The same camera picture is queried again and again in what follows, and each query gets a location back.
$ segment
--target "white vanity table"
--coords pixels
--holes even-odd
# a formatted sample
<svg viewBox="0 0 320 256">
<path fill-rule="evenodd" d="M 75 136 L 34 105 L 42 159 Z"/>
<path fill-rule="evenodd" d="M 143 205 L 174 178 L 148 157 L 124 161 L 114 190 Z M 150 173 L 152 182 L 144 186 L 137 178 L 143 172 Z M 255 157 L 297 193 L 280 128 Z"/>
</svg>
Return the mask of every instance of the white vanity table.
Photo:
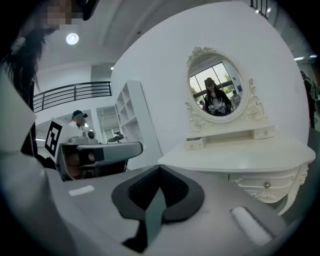
<svg viewBox="0 0 320 256">
<path fill-rule="evenodd" d="M 189 93 L 189 136 L 158 163 L 218 175 L 264 203 L 283 199 L 276 209 L 282 215 L 293 204 L 316 154 L 270 125 L 253 79 L 224 52 L 206 47 L 193 50 L 186 67 L 189 92 L 193 63 L 199 63 L 204 56 L 208 59 L 208 55 L 227 60 L 238 71 L 243 88 L 241 102 L 230 114 L 214 116 L 198 107 Z"/>
</svg>

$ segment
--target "ornate mirror frame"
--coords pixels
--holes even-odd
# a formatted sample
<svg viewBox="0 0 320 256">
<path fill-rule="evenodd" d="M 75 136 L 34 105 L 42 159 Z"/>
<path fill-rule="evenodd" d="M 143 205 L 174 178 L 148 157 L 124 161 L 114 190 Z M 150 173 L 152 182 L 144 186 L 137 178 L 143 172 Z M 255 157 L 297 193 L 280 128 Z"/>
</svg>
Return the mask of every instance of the ornate mirror frame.
<svg viewBox="0 0 320 256">
<path fill-rule="evenodd" d="M 203 111 L 194 100 L 190 89 L 191 66 L 196 60 L 205 55 L 221 56 L 223 59 L 230 62 L 239 74 L 242 84 L 242 98 L 238 108 L 229 115 L 210 115 Z M 237 128 L 234 129 L 234 132 L 254 130 L 256 128 L 261 128 L 268 123 L 264 106 L 256 95 L 256 87 L 254 86 L 253 79 L 249 77 L 244 67 L 242 67 L 232 56 L 222 50 L 208 47 L 195 47 L 186 63 L 185 86 L 188 92 L 186 105 L 190 110 L 190 131 L 193 132 L 189 138 L 196 137 L 194 132 L 200 130 L 202 130 L 202 132 L 199 135 L 203 136 L 209 136 L 212 133 L 219 134 L 233 132 L 233 129 L 230 128 L 230 122 L 232 121 L 237 123 Z M 222 131 L 222 128 L 224 127 L 226 131 L 219 132 L 215 129 L 215 131 L 210 132 L 209 129 L 212 129 L 213 127 L 219 127 L 218 130 L 220 131 Z"/>
</svg>

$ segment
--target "white cabinet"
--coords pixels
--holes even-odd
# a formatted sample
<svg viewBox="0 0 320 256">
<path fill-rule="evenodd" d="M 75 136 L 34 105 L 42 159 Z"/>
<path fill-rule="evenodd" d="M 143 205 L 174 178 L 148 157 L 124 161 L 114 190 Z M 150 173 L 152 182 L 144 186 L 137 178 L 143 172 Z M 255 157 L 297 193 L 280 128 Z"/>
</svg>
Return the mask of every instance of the white cabinet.
<svg viewBox="0 0 320 256">
<path fill-rule="evenodd" d="M 283 199 L 279 215 L 293 204 L 316 158 L 312 149 L 281 132 L 266 139 L 211 140 L 195 149 L 198 141 L 185 141 L 158 163 L 218 176 L 264 203 Z"/>
<path fill-rule="evenodd" d="M 140 142 L 143 153 L 128 162 L 128 168 L 156 165 L 162 157 L 156 132 L 139 81 L 128 80 L 115 104 L 122 142 Z"/>
</svg>

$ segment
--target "long dark hair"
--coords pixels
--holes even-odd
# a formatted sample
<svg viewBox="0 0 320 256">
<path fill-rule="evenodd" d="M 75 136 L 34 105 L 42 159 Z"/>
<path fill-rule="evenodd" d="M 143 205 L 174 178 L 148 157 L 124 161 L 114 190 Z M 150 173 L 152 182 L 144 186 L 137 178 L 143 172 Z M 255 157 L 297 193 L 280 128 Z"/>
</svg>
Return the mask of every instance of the long dark hair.
<svg viewBox="0 0 320 256">
<path fill-rule="evenodd" d="M 208 96 L 208 99 L 212 97 L 211 91 L 208 88 L 208 87 L 211 87 L 211 86 L 214 86 L 215 96 L 217 98 L 222 98 L 221 90 L 218 88 L 218 86 L 216 85 L 215 81 L 211 77 L 208 77 L 206 80 L 204 80 L 204 84 L 205 84 L 205 92 L 206 92 L 206 95 Z"/>
<path fill-rule="evenodd" d="M 10 52 L 2 62 L 7 63 L 7 73 L 15 89 L 26 101 L 33 83 L 39 88 L 37 80 L 38 60 L 40 59 L 46 37 L 55 28 L 38 28 L 26 37 L 23 46 L 17 52 Z"/>
</svg>

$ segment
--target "wall shelf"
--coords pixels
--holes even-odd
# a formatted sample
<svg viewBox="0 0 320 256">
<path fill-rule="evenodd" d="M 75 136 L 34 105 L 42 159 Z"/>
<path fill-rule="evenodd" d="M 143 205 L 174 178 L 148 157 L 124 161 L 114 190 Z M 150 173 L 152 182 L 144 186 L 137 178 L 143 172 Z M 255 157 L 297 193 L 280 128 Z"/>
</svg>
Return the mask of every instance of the wall shelf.
<svg viewBox="0 0 320 256">
<path fill-rule="evenodd" d="M 118 99 L 116 100 L 118 110 L 121 111 L 121 109 L 125 106 L 124 97 L 122 96 L 122 93 L 120 93 Z"/>
<path fill-rule="evenodd" d="M 134 107 L 132 106 L 131 99 L 125 104 L 126 112 L 128 114 L 128 118 L 131 119 L 135 116 Z"/>
<path fill-rule="evenodd" d="M 122 96 L 123 96 L 124 104 L 126 104 L 130 99 L 130 94 L 129 94 L 129 90 L 128 90 L 128 85 L 127 84 L 125 84 L 125 86 L 122 89 Z"/>
<path fill-rule="evenodd" d="M 125 108 L 120 111 L 120 119 L 122 123 L 127 123 L 129 121 L 128 114 Z"/>
<path fill-rule="evenodd" d="M 143 153 L 129 159 L 128 168 L 134 170 L 156 165 L 162 153 L 139 81 L 126 82 L 117 98 L 115 110 L 124 137 L 122 142 L 140 142 L 143 145 Z"/>
</svg>

